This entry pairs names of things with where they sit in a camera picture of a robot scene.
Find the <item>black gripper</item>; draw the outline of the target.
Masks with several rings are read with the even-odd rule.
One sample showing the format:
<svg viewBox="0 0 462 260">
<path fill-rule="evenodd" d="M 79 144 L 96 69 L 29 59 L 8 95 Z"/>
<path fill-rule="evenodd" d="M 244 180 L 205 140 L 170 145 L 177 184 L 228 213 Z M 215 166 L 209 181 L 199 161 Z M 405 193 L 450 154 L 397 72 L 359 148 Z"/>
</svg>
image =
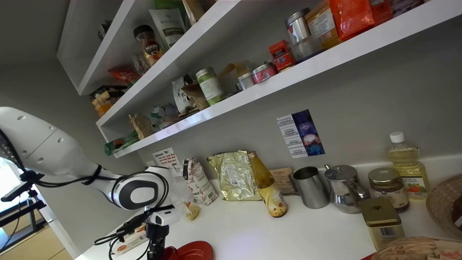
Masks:
<svg viewBox="0 0 462 260">
<path fill-rule="evenodd" d="M 146 236 L 148 239 L 147 244 L 147 260 L 161 260 L 164 249 L 164 239 L 169 233 L 167 225 L 147 223 Z"/>
</svg>

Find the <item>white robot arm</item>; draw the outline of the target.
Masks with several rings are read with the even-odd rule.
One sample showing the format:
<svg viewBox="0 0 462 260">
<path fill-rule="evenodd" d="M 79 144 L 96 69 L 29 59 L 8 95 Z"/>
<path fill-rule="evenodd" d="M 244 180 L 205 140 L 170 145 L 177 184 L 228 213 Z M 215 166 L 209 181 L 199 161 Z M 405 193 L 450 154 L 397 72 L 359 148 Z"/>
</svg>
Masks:
<svg viewBox="0 0 462 260">
<path fill-rule="evenodd" d="M 147 225 L 147 260 L 166 260 L 164 238 L 174 207 L 172 173 L 167 167 L 147 166 L 130 174 L 117 174 L 88 158 L 75 138 L 50 122 L 13 106 L 0 108 L 1 155 L 20 170 L 23 186 L 3 196 L 11 200 L 26 186 L 60 187 L 79 181 L 99 190 L 122 209 L 140 209 L 114 233 L 122 241 L 137 225 Z"/>
</svg>

